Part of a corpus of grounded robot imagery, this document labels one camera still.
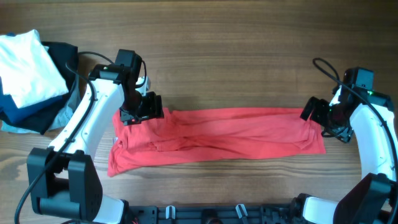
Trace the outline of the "red printed t-shirt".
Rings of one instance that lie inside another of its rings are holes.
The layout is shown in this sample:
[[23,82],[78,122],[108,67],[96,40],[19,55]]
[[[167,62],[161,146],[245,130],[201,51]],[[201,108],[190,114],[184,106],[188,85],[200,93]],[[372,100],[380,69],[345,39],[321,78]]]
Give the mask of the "red printed t-shirt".
[[108,176],[141,167],[326,152],[320,125],[301,119],[300,108],[163,112],[163,118],[131,126],[114,114],[117,140],[109,153]]

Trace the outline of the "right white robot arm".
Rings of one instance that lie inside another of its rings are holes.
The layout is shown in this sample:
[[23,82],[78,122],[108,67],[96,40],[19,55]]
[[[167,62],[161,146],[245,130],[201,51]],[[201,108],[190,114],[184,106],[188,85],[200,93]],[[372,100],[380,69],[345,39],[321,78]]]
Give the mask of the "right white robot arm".
[[391,97],[373,88],[374,72],[349,68],[339,76],[322,58],[313,65],[336,82],[333,99],[311,97],[300,117],[323,127],[322,136],[356,138],[361,180],[339,202],[300,195],[292,218],[307,223],[397,223],[397,137]]

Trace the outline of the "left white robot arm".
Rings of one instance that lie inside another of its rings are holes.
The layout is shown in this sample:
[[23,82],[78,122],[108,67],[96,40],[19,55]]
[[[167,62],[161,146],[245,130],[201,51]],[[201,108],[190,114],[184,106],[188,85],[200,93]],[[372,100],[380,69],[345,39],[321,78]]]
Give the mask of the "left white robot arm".
[[93,158],[114,113],[122,125],[163,117],[162,100],[150,91],[146,63],[133,50],[121,49],[115,61],[94,67],[85,81],[86,95],[63,131],[45,149],[33,148],[27,157],[29,186],[14,215],[29,198],[36,214],[66,219],[67,223],[134,223],[125,200],[104,195]]

